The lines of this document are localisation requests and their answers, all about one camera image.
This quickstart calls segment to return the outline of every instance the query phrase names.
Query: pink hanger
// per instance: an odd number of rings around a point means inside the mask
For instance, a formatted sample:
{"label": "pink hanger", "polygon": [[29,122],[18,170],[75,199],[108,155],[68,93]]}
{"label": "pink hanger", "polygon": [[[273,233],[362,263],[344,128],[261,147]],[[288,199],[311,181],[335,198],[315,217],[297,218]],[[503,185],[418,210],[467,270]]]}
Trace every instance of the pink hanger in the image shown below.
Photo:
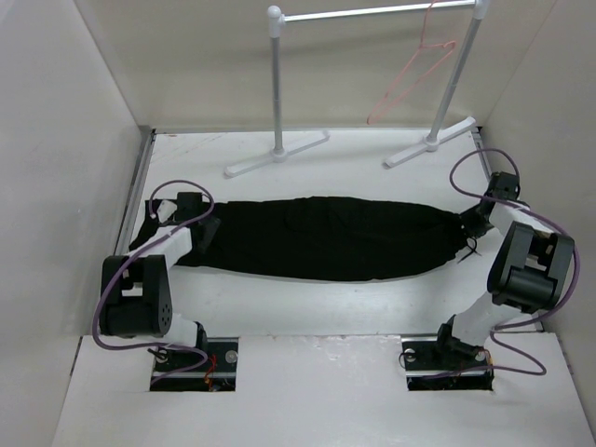
{"label": "pink hanger", "polygon": [[[398,74],[398,76],[393,80],[393,82],[389,86],[389,89],[387,90],[385,96],[381,99],[381,101],[379,101],[373,107],[373,109],[371,111],[371,114],[366,119],[366,124],[371,125],[371,124],[376,123],[379,119],[381,119],[391,108],[393,108],[396,105],[398,105],[406,96],[408,96],[408,94],[410,94],[410,92],[418,84],[420,84],[432,72],[434,72],[437,68],[439,68],[440,65],[443,64],[445,61],[447,61],[447,59],[449,59],[449,57],[454,53],[454,51],[455,51],[455,45],[456,45],[456,42],[454,40],[451,40],[449,42],[445,42],[443,44],[435,44],[435,45],[427,45],[425,43],[425,38],[426,38],[426,33],[427,33],[427,19],[428,19],[428,14],[430,13],[430,9],[435,5],[435,3],[437,3],[437,1],[438,0],[432,0],[432,2],[430,3],[430,5],[428,6],[427,12],[425,13],[425,21],[424,21],[424,24],[422,26],[422,33],[420,35],[420,45],[418,46],[418,49],[413,54],[412,58],[408,61],[408,63],[406,63],[405,67],[403,67],[403,69],[401,70],[400,74]],[[409,86],[403,92],[401,92],[401,94],[395,100],[391,101],[389,104],[386,104],[387,101],[388,101],[388,99],[389,99],[389,95],[391,93],[393,93],[393,90],[396,89],[396,87],[398,86],[398,84],[401,82],[401,79],[405,76],[405,74],[408,72],[408,70],[410,70],[410,67],[412,67],[413,62],[416,60],[416,58],[418,58],[418,56],[420,55],[420,53],[422,53],[422,51],[425,50],[425,49],[435,49],[435,48],[449,48],[449,52],[447,54],[445,54],[445,56],[443,56],[432,67],[430,67],[430,69],[428,69],[428,71],[426,71],[425,73],[423,73],[420,76],[418,76],[418,79],[416,79],[416,81],[411,86]]]}

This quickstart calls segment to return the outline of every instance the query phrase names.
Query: metal rod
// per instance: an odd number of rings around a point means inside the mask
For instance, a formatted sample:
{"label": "metal rod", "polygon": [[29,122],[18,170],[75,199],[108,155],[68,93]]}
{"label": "metal rod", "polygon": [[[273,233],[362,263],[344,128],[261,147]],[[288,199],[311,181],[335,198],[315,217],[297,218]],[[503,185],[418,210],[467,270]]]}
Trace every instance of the metal rod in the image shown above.
{"label": "metal rod", "polygon": [[[476,0],[456,0],[451,2],[440,2],[433,6],[433,10],[468,9],[476,6]],[[402,12],[422,12],[430,7],[430,3],[419,5],[402,5],[399,7],[367,7],[365,9],[351,9],[348,11],[315,12],[312,14],[299,14],[296,16],[284,16],[284,23],[296,23],[299,21],[331,20],[346,17],[378,16],[383,14],[396,14]]]}
{"label": "metal rod", "polygon": [[135,219],[137,218],[137,210],[141,205],[142,189],[145,185],[147,172],[149,171],[149,163],[151,162],[151,154],[153,153],[153,145],[156,140],[155,132],[148,126],[139,126],[139,131],[142,135],[141,149],[137,157],[137,164],[132,174],[132,184],[129,189],[129,198],[124,210],[124,217],[120,225],[120,232],[118,233],[118,241],[115,245],[114,254],[125,254],[129,251],[129,243],[132,240],[132,232],[134,230]]}
{"label": "metal rod", "polygon": [[[438,373],[445,373],[445,371],[435,371],[432,372],[435,374]],[[205,373],[203,372],[175,372],[174,374],[169,374],[169,372],[157,372],[154,371],[151,374],[152,377],[161,377],[162,375],[168,375],[169,379],[202,379],[205,377]],[[236,379],[235,372],[210,372],[209,377],[211,379]]]}
{"label": "metal rod", "polygon": [[281,129],[281,87],[279,84],[279,37],[271,37],[271,75],[273,78],[273,121],[276,141],[273,152],[282,154],[283,133]]}
{"label": "metal rod", "polygon": [[445,116],[447,115],[447,109],[449,109],[451,99],[454,97],[455,89],[457,88],[457,83],[459,82],[459,76],[464,71],[467,56],[469,55],[469,51],[472,49],[472,45],[474,44],[474,38],[476,37],[476,33],[478,32],[478,28],[481,26],[481,23],[482,19],[472,18],[472,22],[469,24],[469,28],[467,28],[467,33],[466,37],[464,38],[464,43],[462,44],[462,49],[459,51],[459,55],[457,56],[454,71],[451,73],[451,78],[449,79],[447,89],[445,89],[443,99],[440,101],[437,116],[435,117],[435,121],[432,124],[430,133],[427,136],[427,142],[435,142],[437,140],[437,135],[439,134],[440,127],[442,126],[443,121],[445,120]]}

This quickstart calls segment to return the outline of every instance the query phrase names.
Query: white platform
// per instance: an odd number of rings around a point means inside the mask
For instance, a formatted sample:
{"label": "white platform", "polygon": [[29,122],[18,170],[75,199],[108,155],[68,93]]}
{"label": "white platform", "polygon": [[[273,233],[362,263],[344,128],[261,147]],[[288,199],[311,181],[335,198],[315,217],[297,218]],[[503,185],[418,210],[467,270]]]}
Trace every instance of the white platform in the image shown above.
{"label": "white platform", "polygon": [[[285,141],[314,132],[285,132]],[[468,132],[406,165],[383,169],[382,161],[419,142],[424,129],[332,129],[331,139],[235,179],[223,169],[273,144],[272,132],[158,135],[143,199],[161,183],[192,180],[217,201],[303,196],[356,196],[423,203],[459,212],[477,200],[449,185],[454,163],[475,149]],[[487,179],[479,157],[465,163],[460,184],[483,193]],[[185,185],[165,188],[175,197]],[[136,228],[142,221],[139,211]],[[329,335],[435,332],[485,291],[486,277],[502,238],[490,232],[479,241],[481,256],[449,263],[417,278],[369,283],[325,283],[242,275],[210,268],[174,267],[170,275],[177,312],[201,321],[210,336]]]}
{"label": "white platform", "polygon": [[[53,446],[593,446],[556,337],[502,337],[548,375],[499,372],[494,392],[409,392],[396,336],[243,337],[236,392],[149,393],[152,356],[86,337]],[[488,347],[496,363],[528,366]]]}
{"label": "white platform", "polygon": [[[222,176],[224,166],[262,152],[270,133],[161,135],[143,195],[182,178],[203,184],[218,201],[328,195],[453,211],[474,205],[447,179],[455,161],[474,149],[469,133],[436,154],[381,168],[397,145],[406,147],[424,133],[333,130],[329,143],[313,151],[232,180]],[[288,140],[300,137],[296,132]],[[485,190],[478,158],[462,167],[458,181]],[[172,187],[171,196],[178,190]],[[175,309],[204,323],[210,336],[242,336],[237,392],[149,393],[152,356],[102,351],[86,337],[54,447],[593,446],[554,335],[503,335],[539,357],[549,373],[498,372],[494,392],[408,392],[398,366],[400,338],[375,335],[435,332],[484,292],[500,243],[492,231],[480,240],[482,256],[416,278],[357,284],[174,267]],[[316,336],[326,334],[348,336]],[[531,367],[490,342],[488,347],[498,364]]]}

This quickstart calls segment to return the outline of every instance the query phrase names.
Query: metal pole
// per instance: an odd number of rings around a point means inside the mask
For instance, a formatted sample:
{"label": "metal pole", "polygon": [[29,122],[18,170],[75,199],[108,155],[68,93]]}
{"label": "metal pole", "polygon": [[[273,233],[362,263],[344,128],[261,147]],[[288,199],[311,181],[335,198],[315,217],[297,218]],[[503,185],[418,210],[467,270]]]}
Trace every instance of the metal pole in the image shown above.
{"label": "metal pole", "polygon": [[482,19],[473,18],[472,22],[469,24],[469,28],[467,28],[466,38],[464,39],[462,49],[457,56],[454,71],[451,73],[449,84],[447,85],[447,89],[445,89],[445,94],[443,95],[443,99],[439,105],[439,110],[437,111],[437,116],[435,117],[435,121],[432,124],[432,129],[427,136],[427,142],[429,143],[434,143],[437,141],[437,135],[439,134],[440,127],[442,126],[445,116],[447,115],[447,109],[449,109],[451,99],[454,97],[455,89],[457,88],[457,82],[459,82],[459,77],[464,71],[467,56],[469,56],[469,51],[472,49],[474,38],[476,37],[476,33],[478,32],[478,28],[481,26],[481,23]]}
{"label": "metal pole", "polygon": [[[439,2],[432,9],[468,9],[476,6],[476,0],[456,0],[451,2]],[[400,7],[367,7],[365,9],[351,9],[347,11],[315,12],[312,14],[299,14],[295,16],[284,16],[283,22],[296,23],[299,21],[331,20],[347,17],[377,16],[383,14],[395,14],[400,12],[422,12],[430,7],[429,3],[419,5],[402,5]]]}
{"label": "metal pole", "polygon": [[279,37],[271,37],[271,75],[273,78],[273,121],[275,126],[275,154],[283,154],[281,129],[281,88],[279,84]]}

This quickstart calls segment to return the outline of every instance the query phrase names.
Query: black garment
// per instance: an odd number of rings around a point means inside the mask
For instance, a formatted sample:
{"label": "black garment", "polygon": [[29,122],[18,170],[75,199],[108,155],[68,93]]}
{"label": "black garment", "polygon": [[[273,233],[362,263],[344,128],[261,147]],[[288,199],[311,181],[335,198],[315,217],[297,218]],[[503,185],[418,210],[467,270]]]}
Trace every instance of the black garment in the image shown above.
{"label": "black garment", "polygon": [[310,197],[218,203],[213,215],[221,224],[207,250],[178,265],[366,281],[424,273],[467,243],[457,214],[413,203]]}

